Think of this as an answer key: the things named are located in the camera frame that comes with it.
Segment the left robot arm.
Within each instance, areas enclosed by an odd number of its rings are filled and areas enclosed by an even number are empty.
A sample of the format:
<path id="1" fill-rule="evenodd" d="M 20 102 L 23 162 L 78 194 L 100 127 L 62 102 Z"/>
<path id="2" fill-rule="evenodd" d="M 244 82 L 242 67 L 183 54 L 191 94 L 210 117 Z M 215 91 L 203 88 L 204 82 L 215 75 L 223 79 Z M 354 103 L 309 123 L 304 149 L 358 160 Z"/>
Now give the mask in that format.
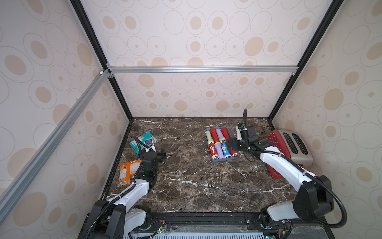
<path id="1" fill-rule="evenodd" d="M 151 226 L 151 210 L 133 206 L 148 194 L 157 182 L 159 162 L 166 159 L 165 149 L 157 152 L 152 139 L 144 142 L 134 138 L 140 159 L 130 185 L 108 200 L 98 200 L 83 225 L 80 239 L 123 239 L 140 226 Z"/>

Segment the red flashlight diagonal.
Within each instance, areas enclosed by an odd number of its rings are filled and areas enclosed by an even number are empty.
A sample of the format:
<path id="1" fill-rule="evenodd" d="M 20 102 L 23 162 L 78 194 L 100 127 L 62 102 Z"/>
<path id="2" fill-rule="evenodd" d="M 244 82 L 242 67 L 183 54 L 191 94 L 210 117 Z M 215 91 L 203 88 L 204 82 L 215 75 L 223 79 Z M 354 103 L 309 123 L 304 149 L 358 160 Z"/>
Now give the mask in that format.
<path id="1" fill-rule="evenodd" d="M 223 136 L 225 137 L 226 140 L 231 138 L 227 128 L 225 128 L 225 127 L 221 128 L 221 132 L 222 132 L 222 134 L 223 134 Z"/>

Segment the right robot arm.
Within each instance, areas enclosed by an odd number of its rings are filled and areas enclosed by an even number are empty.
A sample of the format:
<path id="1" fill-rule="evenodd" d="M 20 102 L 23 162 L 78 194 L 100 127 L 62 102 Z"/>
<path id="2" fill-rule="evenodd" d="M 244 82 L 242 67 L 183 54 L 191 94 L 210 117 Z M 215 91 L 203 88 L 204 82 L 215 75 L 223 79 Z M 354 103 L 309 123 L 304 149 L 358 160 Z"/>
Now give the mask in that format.
<path id="1" fill-rule="evenodd" d="M 274 168 L 297 192 L 292 201 L 263 208 L 259 215 L 262 227 L 267 229 L 273 222 L 282 220 L 317 223 L 334 229 L 345 226 L 348 214 L 342 201 L 332 191 L 331 181 L 326 176 L 317 176 L 299 166 L 267 139 L 259 139 L 255 128 L 248 126 L 246 121 L 247 110 L 244 110 L 242 122 L 236 126 L 237 138 L 232 141 L 234 151 L 242 151 L 262 160 Z M 320 218 L 332 212 L 336 205 L 341 212 L 340 221 L 335 224 L 321 221 Z"/>

